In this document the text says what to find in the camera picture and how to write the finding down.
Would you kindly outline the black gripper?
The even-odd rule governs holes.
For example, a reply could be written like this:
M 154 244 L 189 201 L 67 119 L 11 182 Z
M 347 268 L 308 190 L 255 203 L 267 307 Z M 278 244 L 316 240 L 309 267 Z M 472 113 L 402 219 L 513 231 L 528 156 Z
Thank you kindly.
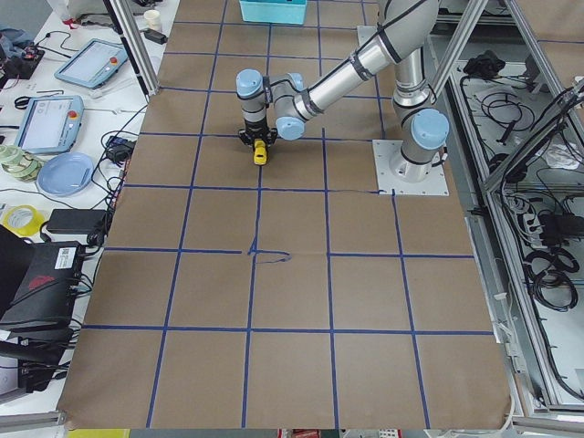
M 266 119 L 260 121 L 245 120 L 245 127 L 238 131 L 240 141 L 247 147 L 253 147 L 255 139 L 262 139 L 266 147 L 276 143 L 278 132 L 276 128 L 269 128 Z

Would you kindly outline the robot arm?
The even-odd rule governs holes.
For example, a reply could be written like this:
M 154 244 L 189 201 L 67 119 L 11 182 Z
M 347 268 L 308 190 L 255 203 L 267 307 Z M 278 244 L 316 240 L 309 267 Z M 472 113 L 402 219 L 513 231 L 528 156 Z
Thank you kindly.
M 237 74 L 236 93 L 245 123 L 238 135 L 252 149 L 256 165 L 266 164 L 268 148 L 276 139 L 302 137 L 308 121 L 392 66 L 393 107 L 403 142 L 390 160 L 391 171 L 407 183 L 426 177 L 450 130 L 448 119 L 430 104 L 432 89 L 423 71 L 422 48 L 436 23 L 439 4 L 380 1 L 378 8 L 374 34 L 309 87 L 297 73 L 264 76 L 248 68 Z

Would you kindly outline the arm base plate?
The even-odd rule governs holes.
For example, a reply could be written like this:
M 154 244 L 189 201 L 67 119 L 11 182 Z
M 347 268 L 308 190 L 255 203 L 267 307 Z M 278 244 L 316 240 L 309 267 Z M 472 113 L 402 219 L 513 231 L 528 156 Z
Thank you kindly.
M 358 45 L 364 45 L 377 32 L 376 26 L 357 26 Z
M 402 141 L 372 142 L 378 192 L 384 195 L 448 196 L 440 153 L 425 164 L 413 164 L 402 156 Z

